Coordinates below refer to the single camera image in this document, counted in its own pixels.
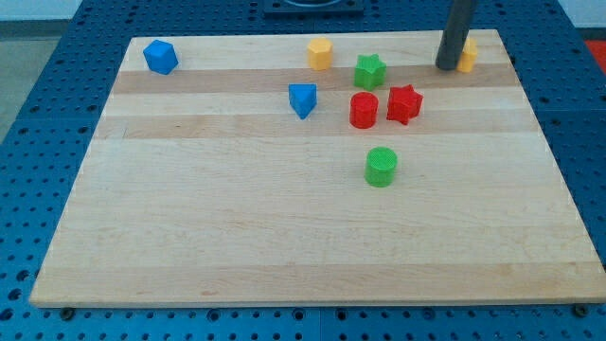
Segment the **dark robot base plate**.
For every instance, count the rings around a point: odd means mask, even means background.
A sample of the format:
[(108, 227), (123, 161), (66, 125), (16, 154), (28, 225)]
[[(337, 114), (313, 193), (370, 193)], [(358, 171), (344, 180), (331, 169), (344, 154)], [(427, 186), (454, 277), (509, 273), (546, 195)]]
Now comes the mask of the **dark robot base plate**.
[(286, 15), (361, 14), (363, 0), (259, 0), (266, 17)]

